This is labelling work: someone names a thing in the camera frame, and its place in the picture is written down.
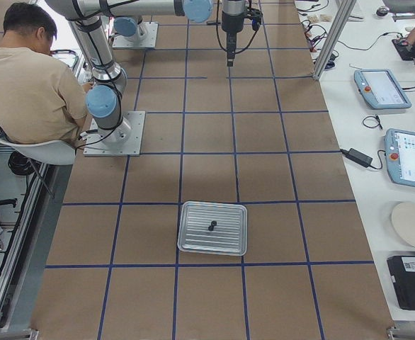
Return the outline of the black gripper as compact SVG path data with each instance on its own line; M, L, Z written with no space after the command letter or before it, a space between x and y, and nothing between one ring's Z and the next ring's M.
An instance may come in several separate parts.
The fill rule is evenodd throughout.
M244 29L244 21L251 21L253 35L248 44L242 49L237 49L237 34ZM263 13L260 9L254 8L251 1L223 1L221 27L226 33L227 66L234 66L234 53L242 53L249 48L258 30L261 27Z

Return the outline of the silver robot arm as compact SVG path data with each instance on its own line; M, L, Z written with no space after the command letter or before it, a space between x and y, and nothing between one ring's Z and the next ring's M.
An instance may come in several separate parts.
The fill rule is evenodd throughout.
M102 29L101 16L185 16L188 20L202 23L209 19L212 1L47 1L46 4L67 21L74 23L84 56L92 66L109 72L115 60L106 34ZM227 65L234 63L237 50L237 33L250 20L257 31L262 22L262 12L253 8L249 1L223 1L220 24L227 34Z
M130 124L122 113L127 75L114 59L100 16L75 20L71 24L91 65L94 81L86 97L86 106L97 124L102 141L108 146L119 147L130 138L131 133Z

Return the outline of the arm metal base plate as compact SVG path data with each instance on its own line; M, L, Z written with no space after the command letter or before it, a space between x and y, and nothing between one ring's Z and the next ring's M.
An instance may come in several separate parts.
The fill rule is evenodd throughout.
M144 50L154 49L157 43L157 22L141 22L134 35L117 34L112 42L114 50Z
M122 123L110 134L110 131L98 128L92 118L83 150L85 157L138 157L141 152L146 113L144 111L126 111Z

